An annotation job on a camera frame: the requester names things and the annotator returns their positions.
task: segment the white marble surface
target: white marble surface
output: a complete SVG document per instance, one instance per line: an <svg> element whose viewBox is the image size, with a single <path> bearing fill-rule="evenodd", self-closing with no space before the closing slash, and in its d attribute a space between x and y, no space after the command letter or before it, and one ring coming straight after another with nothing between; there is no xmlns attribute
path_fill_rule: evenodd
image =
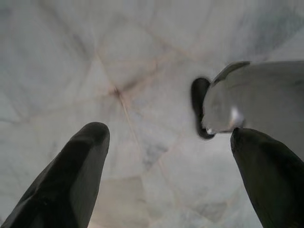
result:
<svg viewBox="0 0 304 228"><path fill-rule="evenodd" d="M111 142L90 228L261 227L229 135L195 134L190 85L304 58L300 0L3 0L0 223L84 124Z"/></svg>

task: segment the foot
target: foot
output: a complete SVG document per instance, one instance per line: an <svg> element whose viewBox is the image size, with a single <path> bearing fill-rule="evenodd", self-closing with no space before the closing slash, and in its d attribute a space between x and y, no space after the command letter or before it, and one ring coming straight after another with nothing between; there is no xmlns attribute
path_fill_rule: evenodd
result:
<svg viewBox="0 0 304 228"><path fill-rule="evenodd" d="M213 134L208 134L206 128L201 125L204 116L203 102L209 87L210 81L203 77L195 79L191 85L191 102L196 117L196 130L203 139L212 139L214 137Z"/></svg>

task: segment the black boot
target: black boot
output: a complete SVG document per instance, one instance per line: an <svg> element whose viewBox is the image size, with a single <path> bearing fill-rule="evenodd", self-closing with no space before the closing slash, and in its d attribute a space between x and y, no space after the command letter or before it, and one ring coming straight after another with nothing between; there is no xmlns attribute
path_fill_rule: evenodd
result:
<svg viewBox="0 0 304 228"><path fill-rule="evenodd" d="M212 139L214 137L213 134L208 134L206 128L201 125L204 116L203 102L209 87L210 81L203 77L195 79L191 85L191 102L196 117L196 130L203 139Z"/></svg>

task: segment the black shoe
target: black shoe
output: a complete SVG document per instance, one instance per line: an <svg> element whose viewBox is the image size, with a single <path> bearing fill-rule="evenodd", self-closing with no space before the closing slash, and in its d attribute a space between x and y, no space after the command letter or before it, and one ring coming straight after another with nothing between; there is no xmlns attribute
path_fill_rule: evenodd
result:
<svg viewBox="0 0 304 228"><path fill-rule="evenodd" d="M208 134L206 128L201 125L204 116L203 102L209 87L210 81L203 77L195 79L191 85L191 102L196 117L196 130L203 139L212 139L214 137L214 134Z"/></svg>

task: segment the person's foot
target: person's foot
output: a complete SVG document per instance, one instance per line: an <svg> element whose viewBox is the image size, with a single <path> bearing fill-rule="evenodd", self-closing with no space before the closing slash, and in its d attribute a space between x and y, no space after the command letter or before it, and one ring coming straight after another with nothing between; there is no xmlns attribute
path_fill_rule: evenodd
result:
<svg viewBox="0 0 304 228"><path fill-rule="evenodd" d="M212 139L214 137L213 134L208 134L206 128L201 125L204 116L203 102L209 87L210 81L204 77L195 79L191 85L191 102L196 117L196 130L203 139Z"/></svg>

